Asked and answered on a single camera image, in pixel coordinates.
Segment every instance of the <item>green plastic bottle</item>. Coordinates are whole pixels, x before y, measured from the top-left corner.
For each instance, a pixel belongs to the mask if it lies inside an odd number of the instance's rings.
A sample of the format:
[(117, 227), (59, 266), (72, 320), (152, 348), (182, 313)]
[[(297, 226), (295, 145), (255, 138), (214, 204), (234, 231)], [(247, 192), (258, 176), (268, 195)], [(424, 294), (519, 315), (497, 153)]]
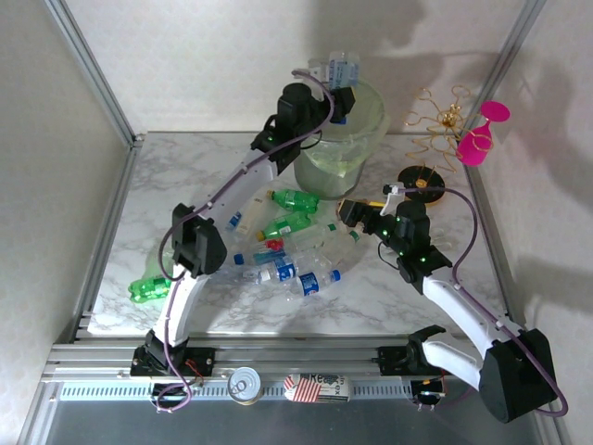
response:
[(296, 211), (289, 215), (281, 216), (275, 220), (271, 220), (265, 229), (256, 233), (258, 241), (264, 239), (277, 238), (279, 236), (287, 235), (299, 230), (306, 229), (312, 224), (307, 213), (303, 211)]
[(299, 192), (285, 188), (277, 192), (268, 190), (268, 197), (283, 209), (291, 211), (304, 211), (305, 213), (315, 213), (319, 197), (311, 193)]
[(130, 300), (134, 303), (146, 303), (150, 299), (164, 299), (169, 294), (170, 280), (164, 276), (152, 276), (143, 280), (132, 281), (128, 286)]

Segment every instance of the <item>marble tabletop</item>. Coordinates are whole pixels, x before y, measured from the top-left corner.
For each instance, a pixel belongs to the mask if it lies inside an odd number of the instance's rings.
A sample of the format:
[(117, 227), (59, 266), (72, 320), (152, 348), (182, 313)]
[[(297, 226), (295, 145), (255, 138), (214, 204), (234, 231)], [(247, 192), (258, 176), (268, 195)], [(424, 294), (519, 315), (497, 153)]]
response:
[[(244, 157), (252, 133), (149, 133), (139, 154), (88, 332), (97, 337), (140, 337), (160, 314), (164, 300), (135, 304), (128, 285), (158, 274), (158, 243), (179, 203), (198, 204)], [(389, 135), (368, 159), (352, 197), (383, 200), (383, 184), (395, 182), (412, 165), (405, 152), (411, 136)], [(441, 172), (448, 186), (466, 195), (461, 169)], [(279, 181), (296, 187), (292, 167)], [(323, 201), (320, 223), (335, 220), (335, 202)], [(445, 234), (444, 253), (455, 261), (472, 233), (471, 213), (455, 196), (445, 195), (428, 209), (434, 228)], [(374, 236), (363, 236), (355, 255), (341, 265), (342, 280), (318, 295), (289, 301), (283, 287), (207, 284), (191, 317), (195, 334), (405, 335), (431, 324), (453, 333), (460, 329), (434, 303), (404, 283), (377, 257)], [(395, 256), (387, 257), (394, 261)], [(461, 266), (461, 280), (496, 308), (503, 303), (480, 233)]]

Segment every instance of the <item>gold wire sculpture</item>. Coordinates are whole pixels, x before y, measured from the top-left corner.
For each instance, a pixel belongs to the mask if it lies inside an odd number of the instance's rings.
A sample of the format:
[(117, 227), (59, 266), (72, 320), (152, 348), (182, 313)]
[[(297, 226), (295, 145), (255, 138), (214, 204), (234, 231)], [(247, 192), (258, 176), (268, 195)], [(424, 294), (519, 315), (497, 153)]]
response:
[[(413, 144), (420, 147), (420, 150), (406, 153), (408, 158), (420, 162), (423, 167), (426, 167), (426, 161), (422, 158), (418, 158), (419, 155), (426, 153), (429, 150), (434, 150), (437, 153), (440, 153), (447, 163), (447, 166), (436, 164), (433, 167), (433, 172), (437, 168), (447, 172), (457, 172), (457, 169), (451, 163), (451, 159), (461, 158), (461, 154), (457, 149), (457, 145), (467, 133), (472, 134), (475, 137), (486, 138), (489, 141), (488, 150), (490, 150), (493, 146), (491, 137), (482, 134), (474, 134), (471, 130), (467, 130), (465, 128), (465, 124), (469, 120), (473, 119), (475, 116), (482, 116), (481, 114), (476, 114), (465, 118), (461, 116), (461, 105), (459, 105), (459, 102), (461, 99), (468, 98), (472, 95), (472, 92), (469, 90), (469, 88), (466, 88), (463, 85), (454, 85), (451, 88), (451, 93), (455, 97), (455, 102), (451, 104), (448, 109), (441, 109), (433, 100), (433, 95), (428, 88), (419, 88), (414, 94), (414, 97), (418, 100), (427, 101), (433, 104), (436, 109), (436, 117), (431, 118), (429, 116), (420, 116), (415, 111), (409, 111), (404, 117), (404, 124), (410, 127), (418, 125), (424, 120), (435, 123), (435, 125), (426, 127), (426, 131), (429, 133), (429, 135), (411, 140)], [(406, 121), (405, 118), (410, 115), (418, 116), (418, 120), (416, 122)], [(437, 147), (435, 145), (435, 141), (445, 141), (444, 147)], [(473, 140), (473, 145), (477, 149), (484, 151), (483, 148), (479, 147), (475, 143), (475, 139)]]

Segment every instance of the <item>purple cable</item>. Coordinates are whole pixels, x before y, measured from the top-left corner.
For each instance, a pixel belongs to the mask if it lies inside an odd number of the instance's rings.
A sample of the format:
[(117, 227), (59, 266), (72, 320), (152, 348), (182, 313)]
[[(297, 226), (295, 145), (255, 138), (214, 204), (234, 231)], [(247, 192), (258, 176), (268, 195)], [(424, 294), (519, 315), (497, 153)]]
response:
[[(318, 86), (321, 87), (323, 94), (325, 95), (325, 97), (327, 97), (327, 99), (329, 100), (330, 103), (330, 110), (329, 113), (327, 114), (327, 117), (325, 118), (325, 120), (319, 124), (316, 128), (314, 128), (313, 130), (311, 130), (308, 133), (302, 134), (298, 137), (295, 137), (294, 139), (291, 139), (290, 141), (286, 141), (280, 145), (278, 145), (276, 148), (270, 150), (268, 153), (262, 153), (261, 156), (259, 156), (258, 158), (255, 158), (254, 160), (252, 160), (251, 162), (249, 162), (246, 167), (248, 169), (250, 169), (251, 167), (259, 164), (260, 162), (262, 162), (264, 159), (269, 158), (271, 155), (273, 155), (274, 153), (277, 153), (278, 151), (282, 150), (283, 148), (286, 148), (288, 146), (291, 146), (292, 144), (296, 143), (296, 142), (300, 142), (300, 141), (304, 141), (305, 139), (307, 139), (308, 137), (313, 136), (315, 133), (317, 133), (321, 128), (323, 128), (332, 118), (332, 116), (334, 115), (334, 98), (332, 97), (331, 93), (329, 92), (329, 90), (325, 87), (325, 85), (323, 85), (323, 83), (321, 83), (320, 81), (318, 81), (317, 79), (315, 79), (313, 76), (311, 76), (310, 74), (308, 74), (305, 71), (299, 71), (299, 70), (294, 70), (291, 72), (291, 74), (293, 76), (298, 76), (301, 77), (303, 79), (308, 79), (310, 81), (312, 81), (313, 83), (317, 84)], [(237, 179), (239, 179), (241, 176), (243, 176), (245, 174), (244, 171), (239, 171), (236, 173), (235, 176), (233, 176), (225, 185), (223, 185), (221, 187), (221, 189), (209, 200), (209, 202), (211, 202), (212, 204), (214, 204), (223, 194), (224, 192), (226, 192), (229, 187), (231, 187), (231, 185), (233, 185), (235, 183), (235, 181)], [(172, 227), (169, 228), (169, 230), (165, 233), (165, 235), (163, 236), (163, 239), (160, 242), (160, 245), (158, 246), (158, 267), (160, 268), (160, 271), (162, 272), (163, 276), (171, 281), (177, 281), (180, 280), (183, 276), (183, 273), (177, 277), (174, 277), (172, 275), (169, 275), (167, 273), (167, 271), (165, 270), (165, 266), (163, 264), (163, 252), (165, 250), (165, 246), (167, 245), (167, 241), (169, 240), (170, 236), (173, 235), (173, 232), (175, 232), (183, 223), (188, 222), (189, 220), (195, 218), (196, 216), (198, 216), (202, 211), (204, 211), (206, 208), (208, 207), (207, 204), (204, 204), (202, 207), (200, 207), (198, 210), (194, 210), (193, 212), (185, 215), (183, 218), (181, 218), (175, 225), (173, 225)]]
[[(472, 211), (472, 217), (473, 217), (472, 239), (470, 240), (470, 243), (468, 244), (467, 248), (461, 254), (460, 258), (453, 265), (453, 272), (452, 272), (453, 273), (453, 281), (455, 281), (455, 284), (460, 287), (458, 290), (460, 292), (462, 292), (480, 310), (480, 312), (486, 318), (488, 318), (493, 324), (496, 325), (498, 322), (498, 318), (496, 317), (496, 315), (494, 315), (492, 312), (490, 312), (478, 299), (476, 299), (470, 292), (468, 292), (465, 289), (465, 287), (463, 287), (463, 285), (460, 282), (460, 279), (458, 278), (458, 270), (460, 268), (460, 265), (468, 256), (468, 254), (470, 253), (470, 250), (472, 250), (473, 245), (475, 244), (475, 239), (478, 236), (478, 214), (477, 214), (477, 211), (475, 210), (475, 207), (473, 206), (472, 201), (469, 198), (467, 198), (463, 193), (458, 192), (457, 190), (454, 190), (452, 188), (447, 188), (447, 187), (406, 188), (403, 190), (404, 193), (439, 192), (439, 191), (449, 192), (449, 193), (452, 193), (453, 195), (457, 195), (458, 197), (460, 197), (461, 199), (463, 199), (465, 201), (465, 203), (469, 206), (470, 210)], [(536, 413), (540, 413), (540, 414), (547, 415), (550, 417), (563, 417), (564, 415), (566, 415), (568, 413), (568, 401), (566, 400), (566, 398), (564, 397), (564, 394), (562, 393), (562, 391), (560, 390), (560, 388), (558, 387), (558, 385), (556, 384), (554, 379), (551, 377), (551, 375), (548, 373), (548, 371), (546, 371), (546, 369), (539, 362), (539, 360), (536, 358), (536, 356), (534, 356), (534, 354), (531, 353), (531, 351), (525, 346), (525, 344), (517, 336), (515, 336), (507, 326), (502, 324), (500, 327), (498, 327), (498, 329), (500, 331), (502, 331), (505, 335), (509, 336), (509, 338), (519, 347), (519, 349), (523, 352), (523, 354), (525, 354), (525, 357), (527, 357), (527, 359), (529, 359), (529, 362), (531, 362), (531, 364), (534, 365), (534, 367), (541, 374), (541, 376), (544, 377), (544, 380), (546, 380), (546, 383), (548, 383), (548, 385), (552, 388), (552, 390), (556, 393), (556, 395), (560, 399), (562, 408), (559, 411), (546, 411), (546, 410), (542, 410), (542, 409), (538, 408), (538, 409), (536, 409)]]
[[(311, 130), (308, 133), (302, 134), (298, 137), (295, 137), (294, 139), (291, 139), (290, 141), (286, 141), (280, 145), (278, 145), (276, 148), (270, 150), (268, 153), (262, 153), (261, 156), (255, 158), (254, 160), (252, 160), (251, 162), (249, 162), (246, 167), (247, 169), (250, 169), (251, 167), (259, 164), (260, 162), (262, 162), (264, 159), (269, 158), (271, 155), (273, 155), (274, 153), (282, 150), (283, 148), (286, 148), (288, 146), (291, 146), (292, 144), (296, 143), (296, 142), (300, 142), (300, 141), (304, 141), (305, 139), (307, 139), (308, 137), (313, 136), (315, 133), (317, 133), (322, 127), (324, 127), (332, 118), (332, 116), (334, 115), (334, 98), (332, 97), (331, 93), (329, 92), (329, 90), (323, 85), (323, 83), (321, 83), (320, 81), (318, 81), (317, 79), (315, 79), (313, 76), (311, 76), (310, 74), (306, 73), (305, 71), (299, 71), (299, 70), (294, 70), (292, 71), (292, 75), (293, 76), (298, 76), (298, 77), (302, 77), (304, 79), (309, 79), (310, 81), (312, 81), (313, 83), (316, 83), (317, 85), (319, 85), (323, 91), (323, 94), (325, 95), (325, 97), (327, 97), (329, 103), (330, 103), (330, 110), (327, 114), (327, 117), (323, 120), (323, 122), (321, 124), (319, 124), (316, 128), (314, 128), (313, 130)], [(229, 187), (231, 187), (231, 185), (233, 185), (235, 183), (235, 181), (240, 178), (241, 176), (243, 176), (246, 172), (244, 172), (243, 170), (240, 170), (239, 172), (237, 172), (225, 185), (223, 185), (221, 187), (221, 189), (209, 200), (210, 203), (215, 203), (222, 195), (224, 195), (224, 192), (226, 192)], [(165, 266), (163, 264), (163, 252), (165, 250), (165, 246), (167, 245), (167, 241), (169, 240), (170, 236), (173, 235), (173, 232), (175, 232), (175, 230), (177, 230), (183, 223), (188, 222), (189, 220), (195, 218), (196, 216), (198, 216), (202, 211), (204, 211), (206, 208), (208, 207), (207, 204), (203, 205), (201, 208), (199, 208), (198, 210), (194, 210), (193, 212), (185, 215), (183, 218), (181, 218), (175, 225), (173, 225), (172, 227), (169, 228), (169, 230), (165, 233), (165, 235), (163, 236), (163, 239), (160, 242), (160, 245), (158, 246), (158, 267), (160, 268), (163, 276), (165, 276), (165, 278), (170, 279), (171, 281), (176, 282), (175, 286), (173, 287), (173, 290), (171, 291), (170, 294), (170, 300), (169, 300), (169, 306), (167, 307), (167, 312), (165, 314), (165, 324), (164, 324), (164, 329), (165, 329), (165, 341), (164, 341), (164, 350), (165, 350), (165, 359), (167, 360), (167, 365), (169, 366), (169, 368), (172, 370), (172, 372), (177, 375), (182, 383), (174, 383), (171, 385), (168, 385), (167, 387), (165, 387), (162, 391), (160, 391), (160, 393), (158, 393), (157, 396), (157, 409), (158, 410), (163, 410), (163, 408), (160, 407), (160, 400), (165, 396), (165, 394), (167, 394), (169, 391), (171, 391), (172, 389), (176, 389), (176, 388), (185, 388), (185, 399), (183, 399), (179, 404), (175, 405), (172, 408), (167, 409), (166, 411), (168, 411), (169, 413), (173, 413), (177, 410), (181, 410), (185, 405), (187, 405), (190, 400), (192, 399), (192, 389), (189, 386), (189, 383), (187, 383), (187, 380), (185, 380), (185, 378), (183, 377), (183, 375), (179, 372), (179, 370), (173, 365), (170, 356), (169, 356), (169, 318), (170, 318), (170, 312), (173, 308), (173, 301), (175, 300), (175, 294), (177, 293), (177, 287), (179, 287), (179, 284), (181, 283), (181, 279), (183, 278), (185, 272), (181, 273), (179, 276), (172, 276), (169, 275), (167, 273), (167, 271), (165, 270)]]

